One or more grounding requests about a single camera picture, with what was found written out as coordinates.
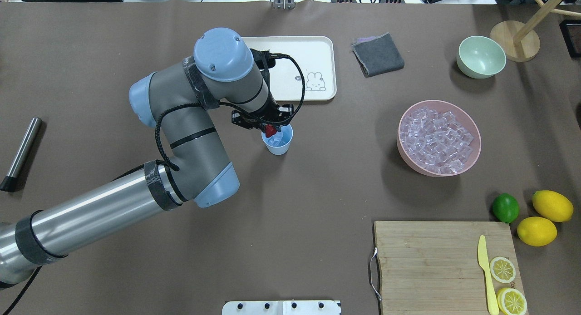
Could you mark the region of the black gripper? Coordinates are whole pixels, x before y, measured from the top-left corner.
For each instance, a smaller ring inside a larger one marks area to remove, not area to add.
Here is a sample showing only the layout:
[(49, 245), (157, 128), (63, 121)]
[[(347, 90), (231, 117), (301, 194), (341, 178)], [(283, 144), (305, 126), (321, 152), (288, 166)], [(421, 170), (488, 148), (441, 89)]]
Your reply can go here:
[(280, 130), (287, 125), (295, 112), (292, 104), (278, 104), (270, 89), (270, 69), (276, 66), (276, 60), (293, 58), (284, 53), (272, 53), (268, 50), (250, 49), (253, 60), (263, 82), (258, 92), (245, 102), (231, 102), (231, 123), (245, 129)]

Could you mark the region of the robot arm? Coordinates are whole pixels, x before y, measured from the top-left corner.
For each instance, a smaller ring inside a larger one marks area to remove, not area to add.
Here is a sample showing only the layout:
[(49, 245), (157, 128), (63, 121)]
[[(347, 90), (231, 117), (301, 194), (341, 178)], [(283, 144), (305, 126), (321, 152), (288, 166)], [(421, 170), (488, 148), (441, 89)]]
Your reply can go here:
[(249, 48), (230, 28), (213, 28), (180, 63), (133, 84), (129, 102), (154, 128), (161, 159), (48, 210), (1, 226), (1, 288), (15, 286), (69, 253), (187, 201), (209, 207), (234, 195), (240, 182), (209, 115), (232, 108), (231, 122), (270, 137), (299, 106), (278, 104), (269, 69), (284, 53)]

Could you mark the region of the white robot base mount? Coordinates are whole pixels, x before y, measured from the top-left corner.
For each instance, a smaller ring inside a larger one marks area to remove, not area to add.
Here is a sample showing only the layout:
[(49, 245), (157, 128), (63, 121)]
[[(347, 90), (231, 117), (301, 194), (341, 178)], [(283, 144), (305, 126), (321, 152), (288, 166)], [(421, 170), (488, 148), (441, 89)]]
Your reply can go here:
[(230, 301), (222, 307), (222, 315), (340, 315), (340, 301), (258, 300)]

